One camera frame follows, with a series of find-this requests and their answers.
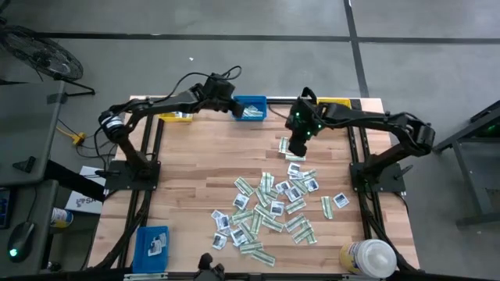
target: white bucket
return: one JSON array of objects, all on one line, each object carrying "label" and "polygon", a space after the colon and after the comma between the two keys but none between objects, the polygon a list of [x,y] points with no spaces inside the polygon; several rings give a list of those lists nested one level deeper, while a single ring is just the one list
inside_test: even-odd
[{"label": "white bucket", "polygon": [[350,272],[372,278],[386,278],[396,270],[396,253],[382,240],[369,239],[346,244],[341,264]]}]

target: desk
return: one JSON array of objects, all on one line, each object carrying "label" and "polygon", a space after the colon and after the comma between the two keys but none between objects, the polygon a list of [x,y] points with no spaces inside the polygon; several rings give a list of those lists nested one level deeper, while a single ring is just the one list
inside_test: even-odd
[{"label": "desk", "polygon": [[[383,112],[378,98],[361,99],[361,103],[363,110]],[[275,105],[273,108],[286,115],[290,107]],[[141,146],[144,125],[145,118],[130,135],[136,148]],[[288,221],[303,212],[311,221],[318,243],[295,245],[286,230],[276,233],[261,226],[259,240],[265,251],[276,256],[274,268],[242,256],[229,240],[221,251],[212,248],[216,226],[210,214],[214,209],[233,213],[232,202],[238,193],[234,181],[239,176],[253,187],[257,187],[262,172],[273,174],[275,183],[288,178],[289,161],[277,152],[280,138],[290,136],[290,131],[284,128],[284,119],[268,111],[263,123],[235,122],[230,114],[205,110],[197,114],[191,124],[167,123],[164,130],[159,155],[162,172],[158,189],[152,196],[148,225],[170,228],[166,271],[195,272],[200,256],[209,252],[214,262],[224,265],[226,272],[345,272],[338,261],[340,248],[363,239],[359,204],[348,171],[351,155],[347,130],[324,130],[307,143],[307,161],[300,163],[301,170],[318,171],[320,190],[305,196],[305,208],[277,219]],[[367,134],[372,153],[381,153],[391,146],[388,133],[367,130]],[[124,159],[121,151],[117,158]],[[326,220],[320,198],[340,192],[351,203],[341,210],[334,207],[334,219]],[[104,202],[89,266],[98,264],[120,237],[129,200],[130,191],[119,191]],[[252,195],[248,205],[252,208],[256,201]],[[380,194],[380,203],[388,236],[408,262],[418,267],[405,206],[393,194]],[[132,237],[127,265],[132,261],[134,241]]]}]

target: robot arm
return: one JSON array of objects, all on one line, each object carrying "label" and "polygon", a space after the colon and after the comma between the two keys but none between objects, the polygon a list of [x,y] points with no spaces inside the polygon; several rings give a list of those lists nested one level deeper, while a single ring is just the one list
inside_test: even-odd
[{"label": "robot arm", "polygon": [[399,144],[380,155],[371,155],[366,160],[362,172],[372,176],[374,180],[377,180],[385,167],[410,155],[427,155],[432,150],[434,130],[429,123],[424,123],[412,114],[364,112],[336,103],[317,105],[316,101],[313,91],[306,87],[291,106],[285,126],[292,131],[288,149],[297,156],[305,155],[306,141],[321,130],[347,126],[383,130],[398,138]]},{"label": "robot arm", "polygon": [[[129,140],[130,133],[143,117],[168,112],[198,113],[201,109],[232,111],[233,115],[241,117],[244,106],[232,99],[233,91],[233,84],[212,73],[204,85],[196,84],[172,97],[133,99],[122,105],[113,105],[99,116],[98,121],[108,139],[122,149],[132,173],[144,179],[151,174],[151,163],[143,153],[135,150]],[[127,124],[119,117],[122,112],[130,113]]]}]

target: blue tray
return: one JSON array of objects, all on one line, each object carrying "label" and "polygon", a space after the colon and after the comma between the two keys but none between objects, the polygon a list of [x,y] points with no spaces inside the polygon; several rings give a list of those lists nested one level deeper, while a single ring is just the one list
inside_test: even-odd
[{"label": "blue tray", "polygon": [[[166,234],[166,246],[162,253],[148,256],[148,249],[155,237],[161,233]],[[158,273],[165,272],[168,263],[169,252],[169,228],[168,226],[143,226],[137,230],[135,238],[134,261],[132,262],[133,273]]]},{"label": "blue tray", "polygon": [[267,117],[267,98],[266,96],[233,96],[235,101],[239,101],[245,107],[250,105],[255,106],[259,111],[264,112],[262,116],[255,117],[241,117],[236,118],[237,121],[263,121]]}]

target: gray floor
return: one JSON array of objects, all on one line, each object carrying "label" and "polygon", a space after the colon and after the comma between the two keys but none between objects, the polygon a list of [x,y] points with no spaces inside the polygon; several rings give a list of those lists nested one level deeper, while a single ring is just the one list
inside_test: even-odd
[{"label": "gray floor", "polygon": [[[10,23],[37,31],[162,34],[348,35],[342,0],[15,0]],[[359,36],[500,37],[495,0],[351,0]],[[72,98],[61,119],[93,133],[98,114],[132,94],[164,94],[190,71],[244,67],[238,94],[295,96],[304,86],[322,96],[359,97],[349,43],[264,41],[60,40],[83,63],[81,83],[93,97]],[[500,45],[361,44],[370,97],[392,112],[432,122],[437,141],[498,100]],[[0,77],[38,82],[27,66],[0,54]],[[186,81],[185,87],[196,79]],[[56,136],[52,158],[77,171],[100,161],[79,158]],[[500,226],[457,229],[474,215],[455,156],[410,158],[406,174],[410,220],[422,269],[500,279]],[[54,259],[78,269],[96,219],[61,234]]]}]

